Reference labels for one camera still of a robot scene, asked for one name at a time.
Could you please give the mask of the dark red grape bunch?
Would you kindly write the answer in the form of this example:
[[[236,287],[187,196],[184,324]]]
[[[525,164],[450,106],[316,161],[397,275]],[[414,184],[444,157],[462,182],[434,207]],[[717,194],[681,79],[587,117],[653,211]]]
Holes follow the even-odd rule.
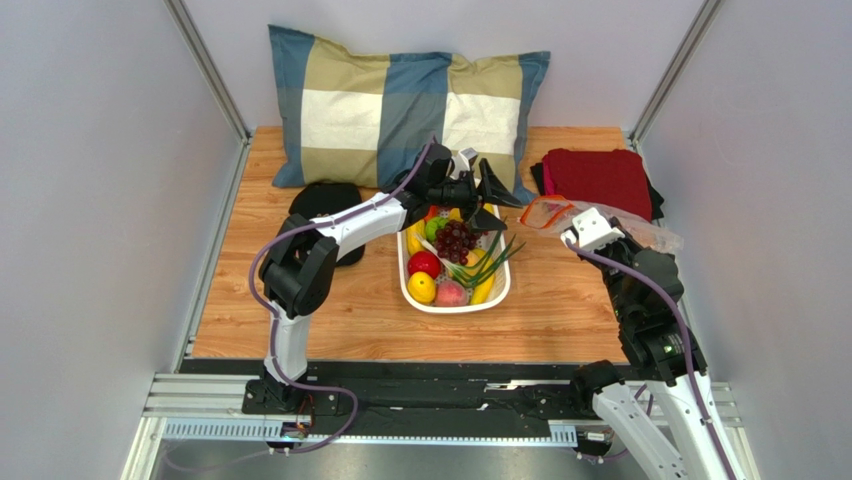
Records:
[[[439,258],[451,263],[467,266],[471,251],[477,246],[482,234],[471,231],[466,223],[449,220],[436,230],[432,246]]]

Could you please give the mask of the orange yellow peach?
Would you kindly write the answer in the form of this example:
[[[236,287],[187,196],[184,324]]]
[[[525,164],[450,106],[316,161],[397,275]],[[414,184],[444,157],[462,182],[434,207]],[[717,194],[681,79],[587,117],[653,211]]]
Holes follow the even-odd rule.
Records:
[[[467,255],[460,260],[461,264],[465,267],[471,268],[477,265],[481,260],[481,253],[479,249],[471,250],[467,253]]]

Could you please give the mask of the clear zip top bag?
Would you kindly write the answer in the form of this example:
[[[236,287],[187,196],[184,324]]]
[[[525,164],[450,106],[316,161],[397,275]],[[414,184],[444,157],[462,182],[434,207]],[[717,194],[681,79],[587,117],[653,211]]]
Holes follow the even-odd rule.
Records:
[[[519,222],[541,235],[559,237],[570,220],[582,211],[597,207],[610,223],[631,234],[642,245],[662,253],[674,254],[684,247],[683,238],[642,217],[605,204],[568,200],[560,195],[540,196],[521,214]]]

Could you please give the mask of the green scallion bunch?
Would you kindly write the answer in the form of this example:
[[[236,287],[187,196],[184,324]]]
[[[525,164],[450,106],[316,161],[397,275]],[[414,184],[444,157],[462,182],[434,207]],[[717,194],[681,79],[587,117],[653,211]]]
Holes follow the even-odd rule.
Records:
[[[405,230],[405,239],[437,258],[442,270],[463,287],[473,289],[497,274],[526,243],[513,236],[505,245],[499,231],[474,231],[469,223],[435,216]]]

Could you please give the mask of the red apple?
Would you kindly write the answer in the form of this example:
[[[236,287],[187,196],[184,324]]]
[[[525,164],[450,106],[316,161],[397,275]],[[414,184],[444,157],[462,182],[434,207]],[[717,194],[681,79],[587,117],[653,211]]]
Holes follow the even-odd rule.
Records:
[[[411,255],[407,262],[407,272],[410,276],[425,273],[432,279],[437,279],[442,273],[443,265],[440,259],[429,251],[419,251]]]

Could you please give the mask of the pink peach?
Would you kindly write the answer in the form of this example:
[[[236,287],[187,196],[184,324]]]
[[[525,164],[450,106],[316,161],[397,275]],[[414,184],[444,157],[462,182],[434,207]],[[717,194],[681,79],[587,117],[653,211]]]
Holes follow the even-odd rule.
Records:
[[[469,302],[467,289],[454,280],[445,280],[436,287],[434,305],[440,308],[466,306]]]

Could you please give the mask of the yellow lemon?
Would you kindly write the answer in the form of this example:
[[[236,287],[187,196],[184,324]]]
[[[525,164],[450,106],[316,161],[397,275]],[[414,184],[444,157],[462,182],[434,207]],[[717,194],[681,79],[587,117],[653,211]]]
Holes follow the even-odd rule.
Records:
[[[431,305],[437,293],[435,280],[426,272],[415,272],[409,277],[407,293],[417,303]]]

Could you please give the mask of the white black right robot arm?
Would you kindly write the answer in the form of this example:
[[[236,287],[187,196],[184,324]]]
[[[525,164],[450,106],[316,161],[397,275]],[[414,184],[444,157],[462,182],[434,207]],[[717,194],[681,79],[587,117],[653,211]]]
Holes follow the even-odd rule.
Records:
[[[654,424],[607,360],[575,371],[573,408],[604,420],[650,478],[746,478],[717,411],[706,360],[677,305],[684,288],[674,256],[614,227],[598,236],[571,227],[561,239],[601,271],[622,350],[670,432]]]

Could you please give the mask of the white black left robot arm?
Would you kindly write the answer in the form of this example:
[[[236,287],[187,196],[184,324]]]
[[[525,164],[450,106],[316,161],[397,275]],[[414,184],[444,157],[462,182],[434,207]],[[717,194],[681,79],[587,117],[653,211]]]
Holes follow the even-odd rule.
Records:
[[[327,299],[338,261],[426,217],[431,207],[457,208],[475,232],[503,231],[486,205],[520,208],[487,159],[453,154],[430,141],[387,192],[339,213],[308,219],[294,214],[251,263],[249,287],[270,316],[263,372],[246,386],[248,411],[294,413],[313,386],[304,382],[313,313]]]

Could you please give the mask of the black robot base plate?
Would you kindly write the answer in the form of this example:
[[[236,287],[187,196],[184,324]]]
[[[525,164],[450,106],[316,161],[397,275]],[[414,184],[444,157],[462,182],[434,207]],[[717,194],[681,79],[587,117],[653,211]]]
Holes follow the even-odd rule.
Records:
[[[245,375],[250,382],[263,372],[260,360],[190,359],[182,374]],[[309,363],[303,377],[315,391],[306,393],[302,405],[316,414],[323,393],[347,396],[347,425],[359,407],[443,407],[471,409],[477,401],[494,401],[498,409],[530,414],[541,404],[549,411],[568,410],[570,417],[597,419],[590,395],[576,393],[570,382],[573,363],[452,363],[394,361],[319,361]]]

